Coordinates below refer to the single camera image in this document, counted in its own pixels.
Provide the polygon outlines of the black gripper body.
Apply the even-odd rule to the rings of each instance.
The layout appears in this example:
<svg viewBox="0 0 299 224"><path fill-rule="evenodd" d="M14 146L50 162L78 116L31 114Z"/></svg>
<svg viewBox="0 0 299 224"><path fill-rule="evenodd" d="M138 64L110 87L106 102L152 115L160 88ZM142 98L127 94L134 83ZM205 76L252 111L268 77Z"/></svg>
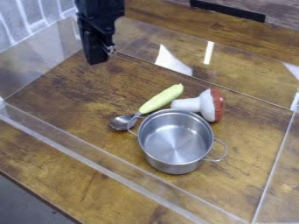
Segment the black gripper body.
<svg viewBox="0 0 299 224"><path fill-rule="evenodd" d="M113 30L125 15L125 0L74 0L74 4L79 22L95 30Z"/></svg>

